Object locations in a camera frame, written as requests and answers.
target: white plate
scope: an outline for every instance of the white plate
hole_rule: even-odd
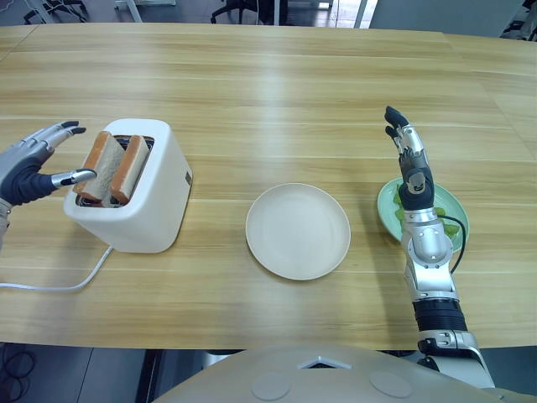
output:
[[[268,189],[252,204],[246,240],[266,269],[287,279],[312,280],[343,261],[351,244],[351,226],[328,193],[287,183]]]

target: robotic hand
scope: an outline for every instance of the robotic hand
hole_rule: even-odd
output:
[[[96,178],[95,171],[84,169],[53,175],[39,173],[57,146],[85,131],[77,121],[57,123],[30,134],[0,154],[0,248],[13,206],[48,196],[62,186]]]
[[[420,330],[418,347],[427,356],[421,364],[478,388],[493,387],[459,305],[449,268],[453,244],[433,208],[434,181],[423,143],[399,111],[386,107],[384,117],[391,125],[386,133],[399,152],[404,182],[399,188],[405,218],[401,245],[407,258],[404,276]]]

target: white toaster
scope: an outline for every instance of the white toaster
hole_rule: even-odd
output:
[[[120,207],[88,207],[70,189],[64,200],[65,214],[120,252],[162,252],[179,232],[192,170],[165,122],[119,119],[104,130],[123,141],[132,135],[144,136],[151,148],[131,199]]]

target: white power cable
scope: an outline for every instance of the white power cable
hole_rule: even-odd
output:
[[[102,264],[107,260],[108,255],[114,250],[112,246],[109,246],[108,249],[102,254],[101,258],[95,265],[95,268],[91,271],[90,275],[86,277],[84,281],[80,284],[73,285],[71,287],[36,287],[34,285],[24,285],[24,284],[14,284],[14,283],[0,283],[0,288],[18,288],[20,290],[33,290],[33,291],[48,291],[48,292],[72,292],[78,291],[84,288],[90,281],[93,280],[93,277],[97,274]]]

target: bread slice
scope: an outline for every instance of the bread slice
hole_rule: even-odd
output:
[[[97,178],[77,183],[73,191],[86,199],[101,202],[107,195],[110,181],[125,154],[123,147],[109,132],[100,132],[86,158],[84,168],[94,170]]]
[[[143,137],[132,136],[121,164],[110,182],[110,192],[121,204],[127,204],[131,200],[134,186],[148,154],[149,148]]]

